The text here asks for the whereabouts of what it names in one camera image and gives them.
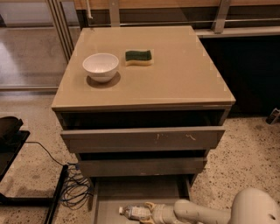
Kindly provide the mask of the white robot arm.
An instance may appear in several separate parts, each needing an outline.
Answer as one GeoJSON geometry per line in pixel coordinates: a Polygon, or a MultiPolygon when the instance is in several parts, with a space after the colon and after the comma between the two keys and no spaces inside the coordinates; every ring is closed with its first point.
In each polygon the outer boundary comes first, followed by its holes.
{"type": "Polygon", "coordinates": [[[238,192],[230,211],[177,200],[173,206],[147,202],[151,216],[141,224],[280,224],[279,205],[264,191],[246,188],[238,192]]]}

